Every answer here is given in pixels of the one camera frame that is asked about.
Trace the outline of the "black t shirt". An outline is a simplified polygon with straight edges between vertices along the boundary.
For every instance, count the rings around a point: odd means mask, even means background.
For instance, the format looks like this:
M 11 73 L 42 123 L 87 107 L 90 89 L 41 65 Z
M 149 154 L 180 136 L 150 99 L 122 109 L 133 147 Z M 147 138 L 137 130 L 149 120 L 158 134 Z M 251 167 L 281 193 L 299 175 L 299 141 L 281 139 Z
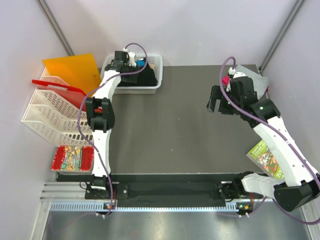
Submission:
M 119 87 L 155 87 L 158 84 L 158 80 L 154 72 L 155 64 L 149 63 L 148 66 L 138 74 L 137 83 L 123 82 L 121 81 Z

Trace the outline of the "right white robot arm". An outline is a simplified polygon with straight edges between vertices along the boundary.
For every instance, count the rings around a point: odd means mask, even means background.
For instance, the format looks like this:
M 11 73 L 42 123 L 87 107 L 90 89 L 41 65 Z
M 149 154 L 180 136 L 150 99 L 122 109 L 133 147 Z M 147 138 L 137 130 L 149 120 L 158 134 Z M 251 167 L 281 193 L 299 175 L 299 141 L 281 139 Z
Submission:
M 207 110 L 224 115 L 239 115 L 266 143 L 284 178 L 262 175 L 252 171 L 239 173 L 232 180 L 231 197 L 245 198 L 256 193 L 272 198 L 286 212 L 311 202 L 320 195 L 320 174 L 304 158 L 288 133 L 281 113 L 271 99 L 259 98 L 253 80 L 248 76 L 233 77 L 229 88 L 211 88 Z

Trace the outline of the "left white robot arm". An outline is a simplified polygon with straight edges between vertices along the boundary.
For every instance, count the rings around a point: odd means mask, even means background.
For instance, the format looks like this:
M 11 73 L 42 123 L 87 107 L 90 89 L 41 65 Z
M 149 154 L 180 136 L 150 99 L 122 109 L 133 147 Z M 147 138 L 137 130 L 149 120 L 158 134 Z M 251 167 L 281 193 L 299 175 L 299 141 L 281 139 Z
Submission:
M 85 100 L 87 123 L 92 131 L 94 144 L 93 181 L 90 192 L 96 191 L 102 198 L 109 198 L 114 187 L 108 181 L 111 173 L 109 164 L 109 142 L 115 125 L 112 97 L 122 77 L 140 69 L 135 62 L 136 53 L 123 49 L 114 52 L 114 59 L 106 65 L 99 89 Z

